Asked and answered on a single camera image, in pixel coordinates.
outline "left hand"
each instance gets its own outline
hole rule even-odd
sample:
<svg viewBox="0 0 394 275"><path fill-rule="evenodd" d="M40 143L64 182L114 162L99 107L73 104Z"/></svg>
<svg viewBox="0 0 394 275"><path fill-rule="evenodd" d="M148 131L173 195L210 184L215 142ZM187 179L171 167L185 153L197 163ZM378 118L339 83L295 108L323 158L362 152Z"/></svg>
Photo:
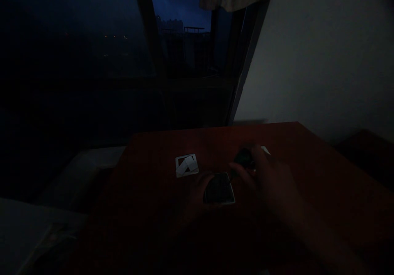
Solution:
<svg viewBox="0 0 394 275"><path fill-rule="evenodd" d="M213 177L214 175L212 172L203 172L191 183L184 212L188 220L196 219L205 212L222 206L217 203L206 204L203 202L205 188Z"/></svg>

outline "card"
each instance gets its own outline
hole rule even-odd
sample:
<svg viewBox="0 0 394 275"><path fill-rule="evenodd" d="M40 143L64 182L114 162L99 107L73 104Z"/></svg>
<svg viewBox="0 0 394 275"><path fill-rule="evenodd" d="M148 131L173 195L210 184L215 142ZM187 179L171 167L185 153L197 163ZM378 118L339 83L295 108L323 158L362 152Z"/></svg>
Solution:
<svg viewBox="0 0 394 275"><path fill-rule="evenodd" d="M231 204L235 202L233 188L230 183L229 175L217 173L205 188L205 203Z"/></svg>

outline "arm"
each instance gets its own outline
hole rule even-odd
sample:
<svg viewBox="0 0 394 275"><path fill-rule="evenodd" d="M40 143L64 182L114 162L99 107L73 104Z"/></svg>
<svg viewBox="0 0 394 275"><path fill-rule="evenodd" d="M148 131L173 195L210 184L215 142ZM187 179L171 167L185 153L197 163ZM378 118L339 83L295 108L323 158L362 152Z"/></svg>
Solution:
<svg viewBox="0 0 394 275"><path fill-rule="evenodd" d="M289 166L270 157L257 144L251 152L256 163L254 176L237 163L230 163L230 167L237 171L262 202L333 273L366 273L361 260L303 200Z"/></svg>

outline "table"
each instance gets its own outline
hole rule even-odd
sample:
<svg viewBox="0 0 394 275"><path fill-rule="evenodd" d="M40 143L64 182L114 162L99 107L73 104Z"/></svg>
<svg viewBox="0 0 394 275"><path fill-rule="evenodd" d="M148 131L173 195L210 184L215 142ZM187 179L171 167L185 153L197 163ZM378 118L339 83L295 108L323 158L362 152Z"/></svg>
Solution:
<svg viewBox="0 0 394 275"><path fill-rule="evenodd" d="M88 218L64 274L116 273L144 241L147 221L191 181L175 157L195 153L200 171L229 172L239 147L257 142L287 162L304 198L352 247L394 237L394 195L298 122L135 134ZM237 178L236 203L203 217L183 242L204 258L261 268L305 254Z"/></svg>

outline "hand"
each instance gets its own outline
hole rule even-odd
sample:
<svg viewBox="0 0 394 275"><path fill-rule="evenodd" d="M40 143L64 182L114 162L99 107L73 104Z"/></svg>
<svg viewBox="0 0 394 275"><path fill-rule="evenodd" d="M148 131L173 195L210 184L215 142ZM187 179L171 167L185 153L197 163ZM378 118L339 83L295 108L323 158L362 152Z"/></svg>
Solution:
<svg viewBox="0 0 394 275"><path fill-rule="evenodd" d="M299 222L304 201L297 190L290 168L266 154L258 144L251 148L256 175L251 176L238 163L230 163L246 183L284 223Z"/></svg>
<svg viewBox="0 0 394 275"><path fill-rule="evenodd" d="M184 209L184 215L188 221L196 219L207 211L221 207L221 204L206 204L203 202L205 188L213 177L212 172L203 172L191 183Z"/></svg>

